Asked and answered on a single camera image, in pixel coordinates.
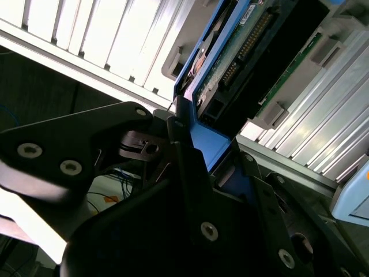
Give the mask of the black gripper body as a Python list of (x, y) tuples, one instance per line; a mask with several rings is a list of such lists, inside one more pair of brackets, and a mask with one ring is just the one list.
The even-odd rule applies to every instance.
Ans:
[(233, 177), (220, 191), (205, 174), (172, 173), (73, 235), (61, 276), (287, 276), (288, 249), (272, 189)]

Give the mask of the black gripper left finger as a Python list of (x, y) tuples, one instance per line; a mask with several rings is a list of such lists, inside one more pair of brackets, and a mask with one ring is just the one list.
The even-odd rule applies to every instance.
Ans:
[[(219, 242), (221, 222), (192, 126), (191, 103), (179, 98), (176, 114), (164, 117), (124, 102), (6, 130), (1, 216), (35, 243)], [(88, 219), (84, 198), (93, 180), (131, 160), (151, 167), (143, 187)]]

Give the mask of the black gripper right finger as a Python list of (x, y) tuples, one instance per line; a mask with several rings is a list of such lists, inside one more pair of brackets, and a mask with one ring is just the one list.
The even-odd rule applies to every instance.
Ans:
[(265, 179), (255, 159), (238, 152), (245, 197), (256, 206), (268, 267), (277, 276), (368, 276), (368, 270), (318, 214), (276, 173)]

